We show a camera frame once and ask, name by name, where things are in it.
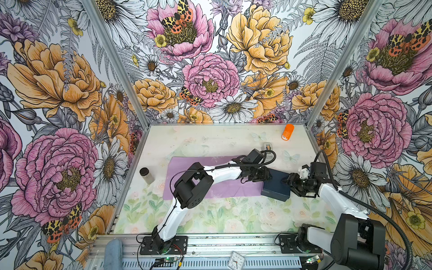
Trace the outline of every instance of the floral wallpaper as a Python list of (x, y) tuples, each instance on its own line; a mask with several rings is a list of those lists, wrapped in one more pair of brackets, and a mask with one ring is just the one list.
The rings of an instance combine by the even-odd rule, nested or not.
[(83, 269), (143, 134), (77, 8), (74, 0), (0, 1), (4, 269)]
[[(417, 270), (432, 269), (431, 11), (430, 1), (383, 2), (388, 18), (372, 23), (340, 74), (335, 114), (324, 108), (311, 128), (343, 191), (404, 230)], [(386, 267), (401, 269), (401, 237), (369, 216), (386, 227)]]
[[(94, 32), (80, 1), (73, 18)], [(96, 3), (149, 122), (304, 123), (368, 0)]]

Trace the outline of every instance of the floral tabletop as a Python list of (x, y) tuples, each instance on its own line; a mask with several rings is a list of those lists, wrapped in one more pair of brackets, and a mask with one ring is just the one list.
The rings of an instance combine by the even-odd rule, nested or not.
[[(272, 126), (153, 126), (129, 186), (114, 233), (151, 232), (171, 204), (163, 200), (166, 170), (173, 156), (240, 155), (271, 142), (276, 161), (269, 166), (295, 172), (315, 153), (303, 126), (296, 126), (288, 142), (280, 138), (284, 125)], [(139, 175), (148, 167), (155, 181), (147, 185)], [(265, 196), (204, 199), (191, 209), (177, 233), (260, 233), (296, 231), (309, 223), (333, 231), (337, 217), (319, 198), (293, 195), (286, 202)]]

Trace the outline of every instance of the purple cloth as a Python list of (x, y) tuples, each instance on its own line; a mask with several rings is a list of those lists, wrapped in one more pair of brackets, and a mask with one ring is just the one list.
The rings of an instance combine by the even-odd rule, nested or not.
[[(169, 182), (171, 178), (178, 172), (187, 170), (193, 163), (200, 162), (203, 166), (213, 166), (228, 163), (231, 159), (237, 156), (217, 156), (217, 157), (178, 157), (175, 156), (168, 164), (166, 173), (165, 189), (163, 191), (164, 200), (172, 200), (172, 193), (169, 190)], [(182, 176), (176, 175), (171, 182), (171, 188), (174, 191), (174, 184)], [(205, 199), (211, 198), (228, 198), (228, 197), (251, 197), (261, 196), (262, 182), (246, 182), (240, 183), (240, 179), (226, 180), (214, 184), (207, 192)]]

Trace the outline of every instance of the clock face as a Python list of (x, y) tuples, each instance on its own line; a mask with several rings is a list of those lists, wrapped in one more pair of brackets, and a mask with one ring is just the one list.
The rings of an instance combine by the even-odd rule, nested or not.
[(241, 270), (243, 268), (243, 265), (245, 263), (245, 258), (238, 254), (237, 252), (233, 252), (231, 254), (231, 258), (228, 262), (228, 267), (232, 270)]

